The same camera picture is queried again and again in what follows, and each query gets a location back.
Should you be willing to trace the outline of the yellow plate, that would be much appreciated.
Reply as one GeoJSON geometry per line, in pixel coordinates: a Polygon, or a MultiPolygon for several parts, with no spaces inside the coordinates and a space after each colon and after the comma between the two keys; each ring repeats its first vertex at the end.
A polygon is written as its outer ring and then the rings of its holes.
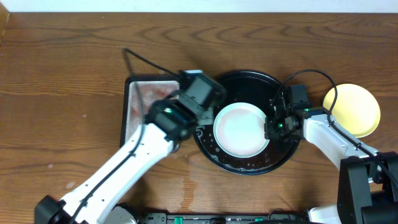
{"type": "Polygon", "coordinates": [[[338,97],[332,109],[336,121],[356,138],[370,135],[379,125],[381,110],[367,89],[350,83],[337,86],[338,97]]]}

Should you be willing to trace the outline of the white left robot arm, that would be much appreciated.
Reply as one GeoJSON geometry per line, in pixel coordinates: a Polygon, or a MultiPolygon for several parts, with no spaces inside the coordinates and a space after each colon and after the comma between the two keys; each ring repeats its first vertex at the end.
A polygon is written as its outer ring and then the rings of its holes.
{"type": "Polygon", "coordinates": [[[104,223],[121,197],[156,163],[188,139],[217,96],[179,93],[155,101],[145,122],[98,171],[60,200],[45,196],[34,209],[34,223],[104,223]]]}

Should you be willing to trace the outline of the mint green plate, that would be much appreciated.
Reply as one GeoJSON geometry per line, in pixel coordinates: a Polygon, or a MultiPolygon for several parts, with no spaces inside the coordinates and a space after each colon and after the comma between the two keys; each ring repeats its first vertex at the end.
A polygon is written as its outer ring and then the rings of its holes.
{"type": "Polygon", "coordinates": [[[269,144],[265,138],[265,119],[265,113],[249,103],[225,106],[213,123],[215,141],[230,156],[256,156],[269,144]]]}

